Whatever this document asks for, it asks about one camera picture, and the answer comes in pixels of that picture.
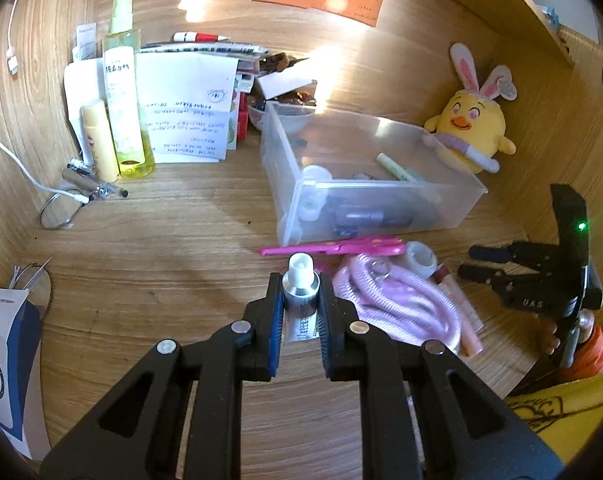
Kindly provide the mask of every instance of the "pink rope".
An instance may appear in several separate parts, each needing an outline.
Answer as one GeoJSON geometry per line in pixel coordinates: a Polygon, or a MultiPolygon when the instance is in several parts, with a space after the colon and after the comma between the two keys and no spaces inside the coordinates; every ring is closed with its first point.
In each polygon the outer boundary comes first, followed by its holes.
{"type": "Polygon", "coordinates": [[[395,340],[419,346],[428,339],[439,339],[456,351],[461,321],[440,288],[390,262],[388,275],[379,277],[371,270],[373,262],[380,262],[379,256],[350,258],[333,278],[336,296],[351,301],[361,320],[395,340]]]}

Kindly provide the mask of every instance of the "silver screw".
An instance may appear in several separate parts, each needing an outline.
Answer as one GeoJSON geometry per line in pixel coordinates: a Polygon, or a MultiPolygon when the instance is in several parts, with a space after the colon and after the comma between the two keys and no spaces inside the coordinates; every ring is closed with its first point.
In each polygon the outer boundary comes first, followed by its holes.
{"type": "Polygon", "coordinates": [[[240,319],[239,321],[236,321],[230,325],[230,329],[235,334],[245,334],[250,330],[250,323],[244,319],[240,319]]]}
{"type": "Polygon", "coordinates": [[[178,348],[178,344],[172,339],[164,339],[157,343],[157,352],[160,354],[172,354],[178,348]]]}
{"type": "Polygon", "coordinates": [[[368,325],[368,323],[366,323],[364,321],[354,321],[350,324],[349,328],[353,334],[359,334],[359,335],[366,334],[371,329],[371,327],[368,325]]]}
{"type": "Polygon", "coordinates": [[[429,339],[424,343],[425,350],[432,355],[441,355],[446,347],[438,339],[429,339]]]}

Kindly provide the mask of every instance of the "plush toy tag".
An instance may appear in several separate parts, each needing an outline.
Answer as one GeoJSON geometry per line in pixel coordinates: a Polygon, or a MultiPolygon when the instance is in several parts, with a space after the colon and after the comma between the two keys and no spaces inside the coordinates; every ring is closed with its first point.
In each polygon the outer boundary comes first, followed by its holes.
{"type": "Polygon", "coordinates": [[[497,89],[499,90],[499,94],[508,101],[514,101],[517,99],[517,87],[515,84],[505,78],[501,78],[497,82],[497,89]]]}

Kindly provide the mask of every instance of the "bunny ears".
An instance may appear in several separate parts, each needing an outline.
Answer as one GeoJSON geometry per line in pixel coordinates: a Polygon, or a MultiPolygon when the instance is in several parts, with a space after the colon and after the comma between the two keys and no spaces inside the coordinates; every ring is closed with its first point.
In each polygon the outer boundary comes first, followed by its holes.
{"type": "Polygon", "coordinates": [[[451,59],[453,59],[455,70],[467,91],[488,99],[495,99],[498,95],[501,95],[504,99],[512,101],[517,97],[513,75],[506,65],[496,66],[480,89],[475,61],[472,59],[469,48],[463,43],[455,43],[451,46],[451,59]]]}

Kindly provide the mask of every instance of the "yellow liquid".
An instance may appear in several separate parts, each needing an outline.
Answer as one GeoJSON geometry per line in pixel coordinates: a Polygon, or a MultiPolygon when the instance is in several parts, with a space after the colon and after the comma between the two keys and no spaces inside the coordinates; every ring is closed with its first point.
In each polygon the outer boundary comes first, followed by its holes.
{"type": "MultiPolygon", "coordinates": [[[[132,46],[135,53],[139,52],[141,47],[139,30],[127,30],[126,32],[119,32],[118,34],[109,34],[102,42],[102,51],[106,52],[107,50],[117,46],[132,46]]],[[[146,120],[142,114],[140,114],[140,123],[142,124],[142,145],[144,147],[145,161],[141,164],[122,164],[118,157],[117,163],[119,165],[119,172],[121,176],[125,178],[139,178],[146,176],[155,170],[155,157],[153,156],[152,149],[150,148],[150,137],[148,135],[148,131],[144,128],[146,125],[146,120]]]]}

